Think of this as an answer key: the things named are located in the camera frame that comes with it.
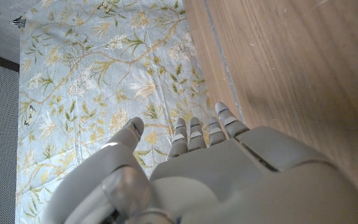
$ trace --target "robot finger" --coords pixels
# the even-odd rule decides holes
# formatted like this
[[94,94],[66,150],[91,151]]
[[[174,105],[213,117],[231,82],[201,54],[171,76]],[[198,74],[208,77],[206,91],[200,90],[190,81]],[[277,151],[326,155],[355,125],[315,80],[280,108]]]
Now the robot finger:
[[112,138],[104,145],[113,146],[115,144],[123,144],[127,146],[132,152],[135,150],[140,137],[143,134],[144,123],[142,119],[135,117],[130,119]]
[[169,150],[167,160],[178,157],[186,152],[188,152],[186,122],[184,119],[178,118],[175,124],[172,147]]
[[218,119],[211,117],[208,120],[208,131],[209,131],[209,146],[213,146],[219,142],[226,140],[226,136],[223,133],[221,125]]
[[190,143],[189,143],[189,152],[206,148],[204,141],[203,130],[198,118],[192,118],[190,121]]
[[219,119],[222,121],[229,138],[234,138],[234,136],[249,130],[247,126],[237,120],[224,103],[217,102],[215,110]]

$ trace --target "white robotic hand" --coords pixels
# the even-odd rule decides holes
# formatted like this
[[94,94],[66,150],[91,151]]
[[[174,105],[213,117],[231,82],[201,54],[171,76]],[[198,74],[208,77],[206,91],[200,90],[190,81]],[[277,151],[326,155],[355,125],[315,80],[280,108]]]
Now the white robotic hand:
[[358,223],[358,191],[325,156],[268,127],[249,129],[223,103],[206,147],[198,118],[179,118],[167,161],[146,178],[130,119],[58,186],[42,223]]
[[[224,103],[216,103],[215,110],[227,131],[227,135],[230,138],[233,138],[234,136],[249,130],[247,126],[241,123],[230,112],[230,110]],[[222,130],[218,120],[215,117],[211,117],[208,120],[208,131],[210,146],[213,146],[226,140],[224,131]],[[190,142],[188,146],[187,143],[188,141],[185,120],[182,118],[178,118],[175,125],[175,133],[173,135],[172,147],[170,149],[167,160],[172,159],[174,157],[178,157],[186,152],[206,148],[203,130],[198,118],[194,117],[190,121]]]

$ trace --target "floral tablecloth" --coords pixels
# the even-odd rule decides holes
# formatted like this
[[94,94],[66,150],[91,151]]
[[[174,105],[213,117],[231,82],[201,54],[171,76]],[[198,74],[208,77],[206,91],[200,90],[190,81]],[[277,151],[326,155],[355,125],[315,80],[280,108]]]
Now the floral tablecloth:
[[16,223],[39,223],[64,176],[129,118],[144,120],[134,155],[150,175],[177,117],[212,115],[181,1],[42,0],[24,17]]

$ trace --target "perforated panel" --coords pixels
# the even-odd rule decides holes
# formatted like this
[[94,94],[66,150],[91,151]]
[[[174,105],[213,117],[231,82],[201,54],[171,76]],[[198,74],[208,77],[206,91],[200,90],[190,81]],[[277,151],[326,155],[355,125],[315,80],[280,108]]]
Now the perforated panel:
[[0,223],[14,223],[19,73],[0,67]]

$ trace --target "wood grain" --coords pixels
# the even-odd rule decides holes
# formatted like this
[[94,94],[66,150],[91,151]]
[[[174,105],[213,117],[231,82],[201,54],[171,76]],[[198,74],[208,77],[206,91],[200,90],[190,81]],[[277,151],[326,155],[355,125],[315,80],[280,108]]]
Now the wood grain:
[[232,108],[233,114],[239,113],[231,93],[229,83],[227,82],[218,46],[215,44],[212,28],[209,24],[207,12],[203,1],[187,1],[185,3],[186,15],[191,18],[189,21],[190,29],[193,33],[193,42],[197,49],[197,55],[200,58],[200,65],[208,88],[208,95],[211,104],[224,101],[226,106]]
[[207,2],[248,126],[313,146],[358,187],[358,1]]

